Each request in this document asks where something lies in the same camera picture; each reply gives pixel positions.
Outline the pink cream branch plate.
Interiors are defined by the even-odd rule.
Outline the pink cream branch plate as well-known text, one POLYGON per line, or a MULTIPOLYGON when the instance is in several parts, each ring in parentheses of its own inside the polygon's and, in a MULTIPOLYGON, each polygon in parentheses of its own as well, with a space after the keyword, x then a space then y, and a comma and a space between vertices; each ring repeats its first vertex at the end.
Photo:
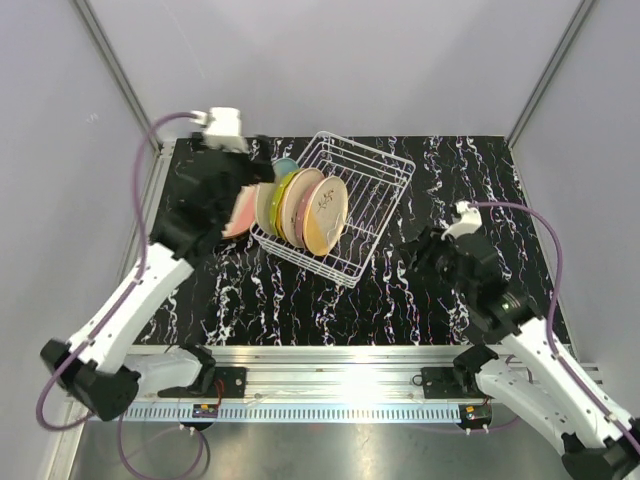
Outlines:
POLYGON ((324 174, 316 168, 304 168, 298 170, 288 183, 282 195, 279 205, 279 227, 283 238, 297 248, 304 246, 296 233, 298 209, 309 188, 315 186, 324 179, 324 174))
POLYGON ((256 189, 255 185, 242 188, 222 234, 225 240, 245 234, 252 226, 255 219, 256 189))

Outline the orange cream branch plate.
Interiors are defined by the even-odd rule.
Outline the orange cream branch plate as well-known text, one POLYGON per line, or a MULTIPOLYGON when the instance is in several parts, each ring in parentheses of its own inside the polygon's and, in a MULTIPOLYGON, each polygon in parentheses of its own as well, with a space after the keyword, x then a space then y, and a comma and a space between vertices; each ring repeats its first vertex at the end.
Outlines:
POLYGON ((309 196, 303 218, 303 240, 314 256, 328 255, 338 243, 349 213, 349 194, 345 182, 330 176, 322 180, 309 196))

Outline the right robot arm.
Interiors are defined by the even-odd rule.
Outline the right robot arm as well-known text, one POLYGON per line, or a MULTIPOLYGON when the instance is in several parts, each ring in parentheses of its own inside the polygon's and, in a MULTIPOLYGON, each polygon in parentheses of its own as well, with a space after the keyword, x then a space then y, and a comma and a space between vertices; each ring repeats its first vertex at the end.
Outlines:
POLYGON ((624 479, 639 466, 639 421, 606 394, 506 281, 478 233, 426 228, 400 249, 409 269, 439 278, 469 313, 470 347, 453 360, 465 397, 494 399, 541 434, 574 479, 624 479))

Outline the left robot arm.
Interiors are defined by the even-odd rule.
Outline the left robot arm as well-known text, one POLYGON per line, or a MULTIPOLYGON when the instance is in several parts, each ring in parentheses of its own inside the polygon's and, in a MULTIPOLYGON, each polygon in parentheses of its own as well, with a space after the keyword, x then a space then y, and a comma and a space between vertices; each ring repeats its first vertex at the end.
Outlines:
POLYGON ((158 216, 133 270, 69 340, 51 339, 42 348, 53 382, 90 414, 111 421, 140 396, 178 389, 203 397, 213 390, 216 361, 202 345, 184 344, 139 361, 127 354, 167 297, 222 241, 242 188, 274 180, 269 141, 259 136, 256 142, 256 154, 233 152, 194 135, 184 191, 158 216))

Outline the green polka dot plate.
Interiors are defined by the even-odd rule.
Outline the green polka dot plate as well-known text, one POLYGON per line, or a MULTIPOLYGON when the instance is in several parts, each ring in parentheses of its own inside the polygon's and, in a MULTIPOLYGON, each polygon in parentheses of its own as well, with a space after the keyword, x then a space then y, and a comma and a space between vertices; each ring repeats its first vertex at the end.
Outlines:
POLYGON ((276 186, 275 192, 272 196, 270 210, 269 210, 269 222, 275 235, 278 236, 279 238, 284 237, 284 234, 281 231, 280 220, 279 220, 282 198, 284 196, 284 193, 286 192, 286 189, 288 188, 289 184, 294 179, 294 177, 297 175, 297 173, 298 171, 295 170, 286 174, 279 181, 278 185, 276 186))

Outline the white wire dish rack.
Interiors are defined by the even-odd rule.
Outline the white wire dish rack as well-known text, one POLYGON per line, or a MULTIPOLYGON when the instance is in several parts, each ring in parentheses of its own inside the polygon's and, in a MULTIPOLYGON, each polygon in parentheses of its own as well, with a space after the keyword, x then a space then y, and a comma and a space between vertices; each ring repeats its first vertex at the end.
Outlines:
POLYGON ((268 253, 352 288, 361 279, 416 169, 414 162, 326 131, 318 132, 295 160, 341 178, 349 194, 343 233, 326 256, 314 256, 284 238, 266 234, 256 221, 252 237, 268 253))

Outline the blue cream branch plate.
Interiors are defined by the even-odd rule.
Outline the blue cream branch plate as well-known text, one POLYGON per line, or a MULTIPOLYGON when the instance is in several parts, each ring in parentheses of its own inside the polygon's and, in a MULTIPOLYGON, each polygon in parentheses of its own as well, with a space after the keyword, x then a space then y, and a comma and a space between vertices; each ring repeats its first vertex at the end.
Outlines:
POLYGON ((284 157, 273 162, 275 180, 271 183, 260 183, 256 189, 255 197, 255 221, 256 224, 268 235, 274 235, 275 230, 270 223, 270 209, 274 193, 289 173, 299 169, 297 162, 289 157, 284 157))

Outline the pink scalloped plate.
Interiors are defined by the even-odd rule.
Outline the pink scalloped plate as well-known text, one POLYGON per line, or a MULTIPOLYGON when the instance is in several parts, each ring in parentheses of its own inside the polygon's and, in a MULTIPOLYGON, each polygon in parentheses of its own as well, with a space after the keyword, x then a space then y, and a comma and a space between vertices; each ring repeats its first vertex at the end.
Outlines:
POLYGON ((305 212, 306 212, 306 208, 307 205, 309 203, 309 200, 313 194, 315 187, 314 186, 310 186, 304 193, 304 195, 302 196, 302 199, 300 200, 299 204, 298 204, 298 208, 296 211, 296 217, 295 217, 295 236, 296 236, 296 240, 298 242, 298 247, 299 248, 304 248, 305 247, 305 242, 304 242, 304 219, 305 219, 305 212))

